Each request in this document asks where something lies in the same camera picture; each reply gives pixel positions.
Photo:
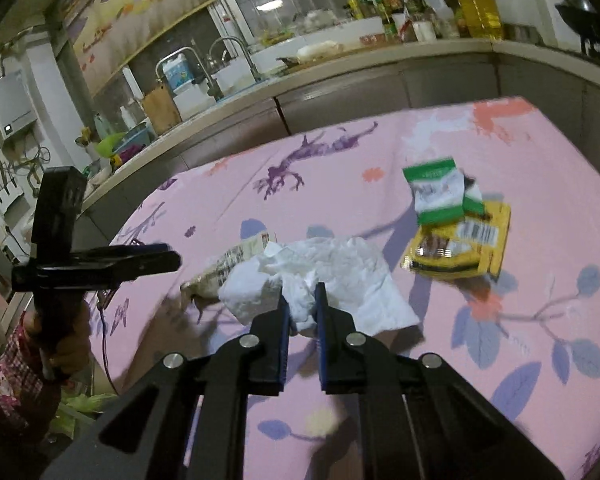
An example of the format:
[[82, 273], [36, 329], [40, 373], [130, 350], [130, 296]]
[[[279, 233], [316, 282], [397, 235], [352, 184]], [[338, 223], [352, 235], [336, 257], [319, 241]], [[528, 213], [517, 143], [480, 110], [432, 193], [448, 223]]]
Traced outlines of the person's left hand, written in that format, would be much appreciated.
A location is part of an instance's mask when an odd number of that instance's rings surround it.
[[35, 308], [23, 315], [23, 330], [30, 344], [42, 350], [56, 377], [67, 379], [90, 362], [90, 312], [81, 304], [70, 328], [55, 330]]

